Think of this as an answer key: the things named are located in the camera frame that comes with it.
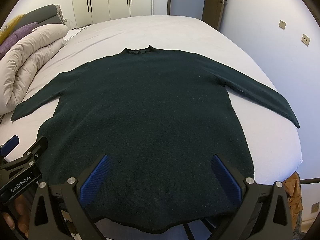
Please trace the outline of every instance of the electrical outlet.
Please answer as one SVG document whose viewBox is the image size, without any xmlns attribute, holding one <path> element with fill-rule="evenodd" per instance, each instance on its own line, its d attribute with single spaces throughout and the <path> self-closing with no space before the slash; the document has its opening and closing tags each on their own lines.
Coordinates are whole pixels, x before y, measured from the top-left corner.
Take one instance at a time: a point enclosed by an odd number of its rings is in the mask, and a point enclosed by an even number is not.
<svg viewBox="0 0 320 240">
<path fill-rule="evenodd" d="M 281 29 L 285 29 L 285 26 L 287 25 L 287 23 L 285 23 L 284 21 L 280 21 L 280 23 L 279 23 L 279 27 L 281 28 Z"/>
<path fill-rule="evenodd" d="M 310 38 L 304 34 L 304 35 L 302 36 L 302 42 L 303 42 L 304 44 L 306 44 L 307 46 L 309 46 Z"/>
<path fill-rule="evenodd" d="M 311 213 L 316 213 L 319 211 L 319 202 L 316 204 L 313 204 L 311 207 Z"/>
</svg>

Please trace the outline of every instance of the sweater sleeve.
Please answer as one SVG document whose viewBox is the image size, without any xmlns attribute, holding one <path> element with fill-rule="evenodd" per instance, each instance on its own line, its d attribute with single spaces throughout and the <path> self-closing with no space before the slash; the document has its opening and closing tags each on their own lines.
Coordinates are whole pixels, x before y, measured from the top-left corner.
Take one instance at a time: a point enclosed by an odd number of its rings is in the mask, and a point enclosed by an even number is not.
<svg viewBox="0 0 320 240">
<path fill-rule="evenodd" d="M 282 115 L 293 122 L 297 128 L 300 128 L 288 101 L 277 91 L 218 62 L 213 68 L 204 68 L 204 70 L 214 74 L 221 85 L 228 86 L 244 97 Z"/>
<path fill-rule="evenodd" d="M 17 105 L 11 117 L 11 121 L 27 116 L 36 111 L 39 107 L 61 96 L 63 92 L 76 83 L 79 77 L 86 71 L 86 65 L 87 64 L 83 64 L 71 71 L 62 72 L 56 75 L 56 77 L 35 95 Z"/>
</svg>

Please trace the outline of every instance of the bed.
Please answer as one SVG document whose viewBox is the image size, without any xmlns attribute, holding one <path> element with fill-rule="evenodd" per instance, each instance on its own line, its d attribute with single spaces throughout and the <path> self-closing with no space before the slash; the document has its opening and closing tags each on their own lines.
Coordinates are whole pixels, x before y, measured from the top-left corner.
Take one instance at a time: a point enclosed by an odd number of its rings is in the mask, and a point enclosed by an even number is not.
<svg viewBox="0 0 320 240">
<path fill-rule="evenodd" d="M 259 66 L 238 46 L 204 22 L 179 16 L 142 16 L 118 19 L 88 26 L 45 64 L 34 77 L 24 101 L 33 96 L 58 73 L 70 71 L 88 61 L 120 53 L 125 47 L 142 49 L 179 49 L 197 53 L 230 66 L 256 81 L 275 89 Z M 293 174 L 302 162 L 300 141 L 295 125 L 288 119 L 257 105 L 228 89 L 232 106 L 242 125 L 252 156 L 255 180 L 272 185 Z M 40 125 L 53 116 L 59 99 L 34 113 L 11 122 L 11 113 L 0 123 L 0 144 L 18 135 L 20 144 L 7 156 L 17 159 L 36 141 Z M 171 228 L 163 235 L 149 235 L 134 228 L 123 228 L 109 220 L 97 223 L 112 239 L 184 239 L 183 227 Z M 207 234 L 198 221 L 190 223 L 194 235 Z"/>
</svg>

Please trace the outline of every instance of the metal screw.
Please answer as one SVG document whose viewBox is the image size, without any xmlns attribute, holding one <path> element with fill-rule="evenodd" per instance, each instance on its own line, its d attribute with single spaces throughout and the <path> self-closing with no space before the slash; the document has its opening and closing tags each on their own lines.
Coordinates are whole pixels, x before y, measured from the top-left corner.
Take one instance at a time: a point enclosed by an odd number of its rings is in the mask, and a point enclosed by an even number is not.
<svg viewBox="0 0 320 240">
<path fill-rule="evenodd" d="M 248 183 L 248 184 L 253 184 L 254 183 L 254 179 L 253 178 L 246 178 L 245 181 Z"/>
<path fill-rule="evenodd" d="M 277 187 L 282 187 L 282 183 L 279 182 L 279 181 L 277 181 L 277 182 L 276 182 L 276 186 L 277 186 Z"/>
<path fill-rule="evenodd" d="M 76 182 L 76 178 L 71 177 L 71 178 L 69 178 L 69 179 L 67 180 L 67 182 L 68 182 L 69 184 L 74 184 L 74 183 Z"/>
<path fill-rule="evenodd" d="M 39 187 L 40 187 L 40 188 L 44 188 L 45 185 L 47 185 L 45 182 L 41 182 L 41 183 L 39 184 Z"/>
</svg>

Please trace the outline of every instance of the finger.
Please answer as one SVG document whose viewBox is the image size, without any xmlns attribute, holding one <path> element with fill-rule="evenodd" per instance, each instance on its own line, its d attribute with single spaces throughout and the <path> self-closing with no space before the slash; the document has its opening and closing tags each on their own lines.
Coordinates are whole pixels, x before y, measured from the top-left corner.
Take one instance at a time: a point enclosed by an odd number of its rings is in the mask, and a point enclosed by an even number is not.
<svg viewBox="0 0 320 240">
<path fill-rule="evenodd" d="M 18 219 L 18 228 L 22 233 L 26 233 L 29 231 L 29 212 L 26 212 L 23 216 Z"/>
<path fill-rule="evenodd" d="M 8 224 L 8 226 L 11 228 L 11 230 L 14 230 L 16 226 L 15 226 L 14 221 L 11 218 L 11 216 L 6 212 L 3 212 L 2 216 L 5 220 L 5 222 Z"/>
<path fill-rule="evenodd" d="M 23 195 L 20 195 L 14 200 L 14 208 L 19 215 L 23 216 L 27 210 L 26 199 Z"/>
</svg>

